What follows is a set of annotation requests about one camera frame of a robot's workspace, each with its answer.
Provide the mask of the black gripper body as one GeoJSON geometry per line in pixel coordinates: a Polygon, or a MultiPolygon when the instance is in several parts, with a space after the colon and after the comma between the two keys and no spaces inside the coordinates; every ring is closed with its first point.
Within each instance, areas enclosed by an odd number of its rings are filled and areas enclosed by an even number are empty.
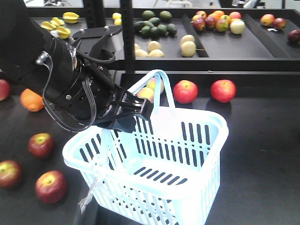
{"type": "Polygon", "coordinates": [[[150,119],[153,104],[115,84],[106,68],[77,65],[73,75],[70,115],[77,122],[131,133],[135,117],[150,119]]]}

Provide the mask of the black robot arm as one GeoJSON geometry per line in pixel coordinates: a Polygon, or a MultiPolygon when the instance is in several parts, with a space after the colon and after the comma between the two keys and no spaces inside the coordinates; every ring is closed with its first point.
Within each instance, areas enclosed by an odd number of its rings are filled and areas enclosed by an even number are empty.
{"type": "Polygon", "coordinates": [[[95,38],[88,53],[42,28],[21,0],[0,3],[0,68],[10,79],[42,97],[49,115],[65,130],[92,125],[131,133],[139,117],[149,120],[153,104],[116,85],[106,64],[115,61],[120,26],[87,29],[95,38]]]}

